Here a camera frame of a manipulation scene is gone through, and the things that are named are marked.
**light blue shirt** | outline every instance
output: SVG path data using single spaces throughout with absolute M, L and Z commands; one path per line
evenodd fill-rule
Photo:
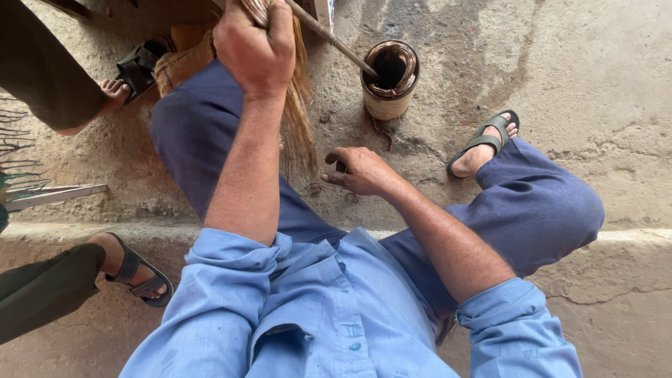
M 163 322 L 122 377 L 458 377 L 437 322 L 396 260 L 363 229 L 273 246 L 203 229 Z M 472 377 L 581 377 L 546 298 L 514 278 L 461 304 Z

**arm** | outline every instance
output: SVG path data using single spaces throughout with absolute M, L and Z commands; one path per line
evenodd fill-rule
M 322 179 L 361 195 L 378 195 L 402 215 L 450 294 L 458 321 L 471 329 L 472 377 L 580 377 L 577 351 L 562 336 L 546 297 L 516 278 L 478 235 L 433 204 L 375 152 L 336 148 L 325 162 L 342 161 L 347 173 Z
M 217 56 L 243 90 L 243 115 L 204 221 L 263 245 L 278 230 L 280 119 L 295 49 L 289 6 L 276 1 L 269 15 L 267 34 L 229 0 L 214 31 Z
M 239 0 L 228 0 L 215 29 L 218 57 L 244 93 L 239 130 L 161 326 L 136 349 L 122 377 L 247 374 L 269 275 L 290 248 L 276 231 L 280 118 L 294 70 L 292 13 L 276 1 L 269 16 L 267 34 Z
M 347 166 L 347 173 L 331 172 L 327 181 L 357 194 L 381 196 L 394 206 L 458 302 L 515 277 L 487 243 L 418 192 L 375 152 L 339 147 L 325 161 L 336 160 Z

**shirt sleeve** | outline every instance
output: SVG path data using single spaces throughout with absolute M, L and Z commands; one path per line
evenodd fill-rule
M 248 343 L 269 293 L 269 275 L 291 239 L 266 247 L 203 229 L 161 325 L 135 350 L 121 377 L 244 377 Z
M 531 282 L 513 278 L 460 305 L 471 330 L 471 377 L 582 377 L 576 348 Z

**olive green trousers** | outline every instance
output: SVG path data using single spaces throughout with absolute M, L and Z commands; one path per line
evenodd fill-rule
M 94 282 L 105 256 L 100 245 L 84 243 L 0 273 L 0 344 L 77 310 L 98 293 Z
M 0 87 L 54 130 L 90 121 L 108 98 L 20 0 L 0 1 Z

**sandal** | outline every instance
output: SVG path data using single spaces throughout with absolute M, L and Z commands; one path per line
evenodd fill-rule
M 115 79 L 123 79 L 130 86 L 130 95 L 124 105 L 130 104 L 155 85 L 152 72 L 157 61 L 167 52 L 173 51 L 175 47 L 168 38 L 148 40 L 117 63 L 119 75 Z
M 511 115 L 511 120 L 506 120 L 506 118 L 502 117 L 502 114 L 504 113 L 509 113 Z M 513 110 L 503 110 L 497 113 L 494 117 L 490 118 L 488 122 L 484 123 L 483 126 L 481 126 L 480 129 L 476 131 L 476 134 L 474 134 L 474 138 L 471 140 L 471 142 L 467 143 L 467 145 L 464 146 L 464 148 L 457 155 L 455 155 L 448 163 L 446 171 L 448 172 L 450 177 L 455 178 L 457 180 L 463 180 L 466 178 L 455 176 L 455 174 L 453 174 L 451 167 L 453 166 L 453 163 L 455 163 L 459 158 L 461 158 L 472 147 L 476 147 L 477 145 L 491 145 L 495 149 L 495 155 L 498 154 L 499 151 L 502 149 L 502 146 L 504 146 L 506 142 L 508 142 L 509 139 L 511 139 L 509 137 L 509 133 L 506 131 L 506 128 L 512 122 L 515 122 L 515 129 L 517 132 L 517 130 L 520 129 L 520 119 L 518 118 L 518 115 Z M 493 137 L 492 135 L 483 135 L 483 131 L 485 131 L 485 128 L 488 126 L 494 126 L 497 129 L 497 131 L 499 131 L 499 135 L 502 137 L 501 142 L 499 141 L 499 139 Z
M 166 306 L 173 297 L 173 284 L 170 280 L 160 270 L 149 264 L 147 260 L 142 258 L 137 252 L 131 250 L 117 235 L 111 232 L 108 233 L 116 237 L 119 244 L 124 248 L 124 262 L 122 263 L 122 267 L 119 269 L 119 274 L 117 274 L 116 278 L 106 274 L 105 279 L 108 282 L 114 282 L 117 285 L 128 289 L 131 294 L 140 297 L 145 303 L 152 307 Z M 137 287 L 132 287 L 128 283 L 135 276 L 135 272 L 138 270 L 140 264 L 149 267 L 156 275 L 145 281 L 143 284 L 138 285 Z M 162 285 L 166 285 L 166 292 L 161 294 L 159 298 L 142 297 L 142 295 L 157 290 Z

